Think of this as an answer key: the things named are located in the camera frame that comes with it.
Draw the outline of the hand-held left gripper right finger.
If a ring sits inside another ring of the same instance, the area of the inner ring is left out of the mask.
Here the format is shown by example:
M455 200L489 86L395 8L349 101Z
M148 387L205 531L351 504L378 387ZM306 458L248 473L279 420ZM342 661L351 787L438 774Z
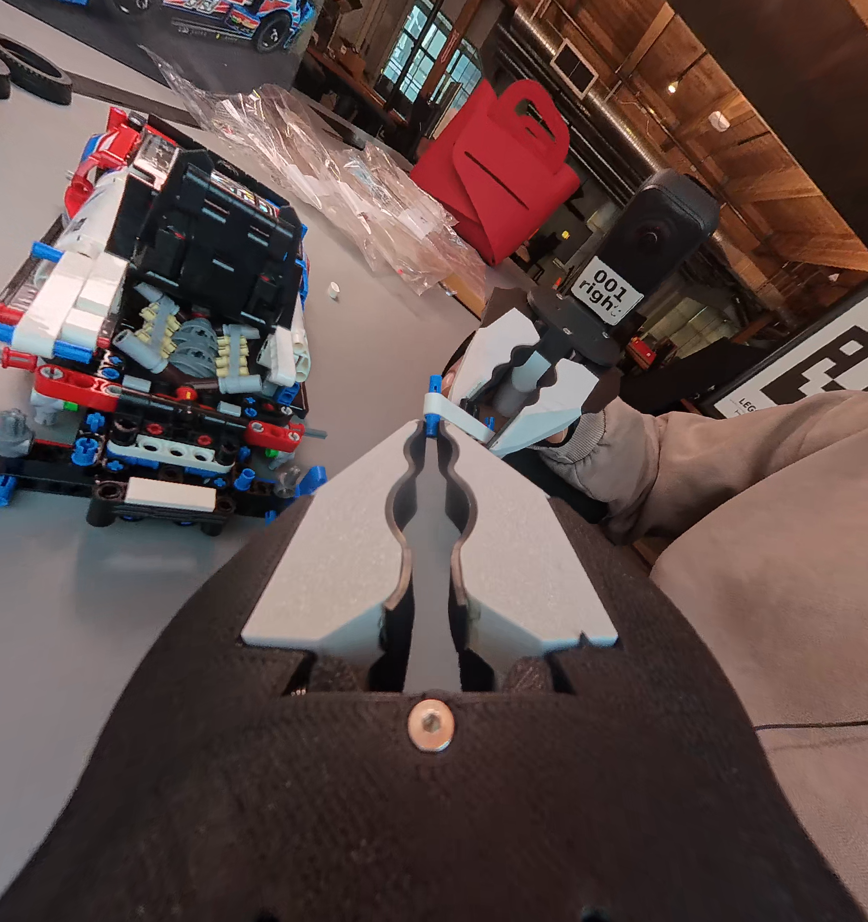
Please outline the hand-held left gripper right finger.
M497 688L516 663L618 633L550 497L452 423L440 424L451 549L449 620L462 688Z

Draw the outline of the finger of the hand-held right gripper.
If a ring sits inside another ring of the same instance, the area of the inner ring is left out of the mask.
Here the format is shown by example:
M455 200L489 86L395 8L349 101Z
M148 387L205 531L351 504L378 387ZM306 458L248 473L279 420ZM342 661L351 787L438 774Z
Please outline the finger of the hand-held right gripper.
M566 431L578 421L600 376L568 359L559 360L552 370L553 383L527 393L523 391L522 366L513 369L509 379L498 387L490 406L505 424L487 445L492 454L504 457L517 453Z
M510 310L473 335L455 373L453 404L535 404L550 363L539 352L541 335L519 310Z

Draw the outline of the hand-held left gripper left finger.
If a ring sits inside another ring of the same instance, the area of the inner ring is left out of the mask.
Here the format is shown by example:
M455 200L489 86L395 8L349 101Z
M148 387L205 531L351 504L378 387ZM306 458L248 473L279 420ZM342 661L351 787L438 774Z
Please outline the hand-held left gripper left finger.
M241 633L253 647L344 660L372 690L404 687L415 621L417 421L309 497Z

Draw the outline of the white brick beam with pins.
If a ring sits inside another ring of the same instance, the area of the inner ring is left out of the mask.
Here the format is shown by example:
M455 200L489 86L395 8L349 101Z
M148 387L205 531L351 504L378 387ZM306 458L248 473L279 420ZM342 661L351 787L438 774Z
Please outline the white brick beam with pins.
M443 395L441 375L430 376L423 410L425 435L428 439L438 436L442 421L453 424L481 444L487 444L494 437L495 433L486 424L476 420Z

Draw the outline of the person's right forearm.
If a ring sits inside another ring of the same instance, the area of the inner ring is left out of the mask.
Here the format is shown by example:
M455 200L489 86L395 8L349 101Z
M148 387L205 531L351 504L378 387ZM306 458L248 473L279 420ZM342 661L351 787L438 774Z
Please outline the person's right forearm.
M607 507L618 543L676 538L766 478L834 448L868 461L868 393L843 390L731 419L640 413L614 398L532 446L575 490Z

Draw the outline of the grey desk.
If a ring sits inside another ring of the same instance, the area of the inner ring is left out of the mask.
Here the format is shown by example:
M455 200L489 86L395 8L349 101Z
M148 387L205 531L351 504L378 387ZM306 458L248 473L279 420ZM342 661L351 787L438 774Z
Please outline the grey desk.
M0 292L59 215L105 102L0 100ZM302 469L335 476L416 416L428 376L477 319L437 288L373 273L323 214L297 205L311 261ZM340 286L333 301L330 283ZM17 491L0 508L0 894L66 804L133 671L175 612L265 525L221 536L161 522L85 523L87 503Z

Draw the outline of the red felt bag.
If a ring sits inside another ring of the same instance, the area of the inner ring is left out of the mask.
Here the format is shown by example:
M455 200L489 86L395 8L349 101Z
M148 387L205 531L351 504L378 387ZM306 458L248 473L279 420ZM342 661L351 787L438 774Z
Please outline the red felt bag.
M497 95L483 80L410 177L494 267L578 192L568 151L567 124L543 85L520 79Z

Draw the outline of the framed marker poster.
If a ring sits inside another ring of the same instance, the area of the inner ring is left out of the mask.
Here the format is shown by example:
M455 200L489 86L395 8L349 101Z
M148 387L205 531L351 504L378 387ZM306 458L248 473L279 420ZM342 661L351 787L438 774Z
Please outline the framed marker poster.
M868 393L868 282L697 406L731 419L842 390Z

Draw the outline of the pile of clear plastic bags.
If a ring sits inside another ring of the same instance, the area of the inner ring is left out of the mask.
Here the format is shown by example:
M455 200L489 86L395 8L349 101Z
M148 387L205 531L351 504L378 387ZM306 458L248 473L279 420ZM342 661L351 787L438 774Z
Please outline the pile of clear plastic bags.
M202 128L249 150L282 192L324 214L372 270L393 270L419 295L444 283L485 299L486 265L456 232L457 220L375 140L347 144L307 101L280 86L214 93L143 50Z

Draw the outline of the large paned window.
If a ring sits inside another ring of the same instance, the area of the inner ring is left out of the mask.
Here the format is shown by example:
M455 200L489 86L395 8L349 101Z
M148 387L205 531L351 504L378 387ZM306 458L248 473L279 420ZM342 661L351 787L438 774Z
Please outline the large paned window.
M441 52L448 47L462 8L463 2L409 2L389 57L382 64L374 84L374 90L402 120L410 118ZM467 32L450 52L445 72L432 94L436 104L445 102L448 90L456 87L450 107L460 109L480 82L483 75L481 56L470 41L471 36Z

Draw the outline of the brick-built toy race car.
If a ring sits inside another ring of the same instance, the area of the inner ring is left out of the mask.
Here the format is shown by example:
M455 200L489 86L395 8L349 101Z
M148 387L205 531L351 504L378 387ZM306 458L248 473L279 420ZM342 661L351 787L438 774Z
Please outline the brick-built toy race car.
M0 508L24 491L219 536L327 483L306 426L307 233L292 205L155 116L111 107L60 219L0 294Z

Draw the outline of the toy car set box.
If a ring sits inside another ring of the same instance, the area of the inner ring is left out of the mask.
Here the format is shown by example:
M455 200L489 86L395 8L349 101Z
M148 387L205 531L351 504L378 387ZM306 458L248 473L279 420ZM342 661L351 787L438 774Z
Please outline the toy car set box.
M293 85L320 2L11 1L98 52L163 82L152 56L217 93Z

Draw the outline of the silver ventilation duct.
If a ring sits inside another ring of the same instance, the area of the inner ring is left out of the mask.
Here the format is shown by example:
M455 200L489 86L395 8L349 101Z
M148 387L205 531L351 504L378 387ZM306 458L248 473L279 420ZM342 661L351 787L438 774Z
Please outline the silver ventilation duct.
M569 152L590 178L619 205L624 205L653 174L669 168L665 155L606 100L598 83L578 99L551 64L559 40L520 9L506 11L497 25L497 58L515 77L540 83L553 99L569 131Z

